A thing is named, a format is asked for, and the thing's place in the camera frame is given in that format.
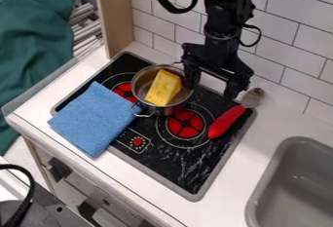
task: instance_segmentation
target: metal pot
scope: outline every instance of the metal pot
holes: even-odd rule
[[[144,99],[147,96],[148,91],[152,86],[155,77],[160,69],[164,69],[168,72],[176,74],[182,80],[181,91],[167,106],[157,106]],[[151,65],[140,70],[131,80],[131,91],[138,100],[138,102],[132,107],[131,111],[136,117],[146,117],[146,118],[151,117],[153,115],[168,116],[181,111],[193,93],[193,90],[185,86],[184,72],[181,69],[171,65]],[[133,109],[137,104],[140,107],[142,107],[147,114],[136,114]]]

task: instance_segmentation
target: green towel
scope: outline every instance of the green towel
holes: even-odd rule
[[[73,0],[0,0],[0,107],[73,55]],[[19,134],[0,115],[0,155]]]

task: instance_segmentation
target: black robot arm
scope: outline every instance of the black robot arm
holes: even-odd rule
[[[168,0],[158,0],[171,13],[182,14],[191,11],[198,3],[192,0],[188,8],[177,8]],[[246,22],[253,18],[255,9],[251,0],[204,0],[207,23],[204,26],[205,42],[203,45],[184,43],[184,64],[187,86],[195,88],[201,80],[202,72],[208,73],[226,82],[223,108],[227,110],[233,99],[249,87],[253,70],[243,63],[239,56],[239,45],[252,47],[261,37],[258,27]],[[259,31],[257,41],[245,45],[241,41],[243,28]]]

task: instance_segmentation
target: sink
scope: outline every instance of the sink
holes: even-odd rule
[[[332,227],[333,149],[313,139],[286,139],[250,197],[249,227]]]

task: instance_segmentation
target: pot handle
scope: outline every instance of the pot handle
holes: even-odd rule
[[[136,117],[139,117],[139,118],[150,118],[152,117],[154,114],[155,114],[155,111],[150,113],[150,114],[137,114],[134,110],[134,107],[137,106],[138,103],[136,104],[133,104],[132,107],[130,108],[131,109],[131,112],[136,116]]]

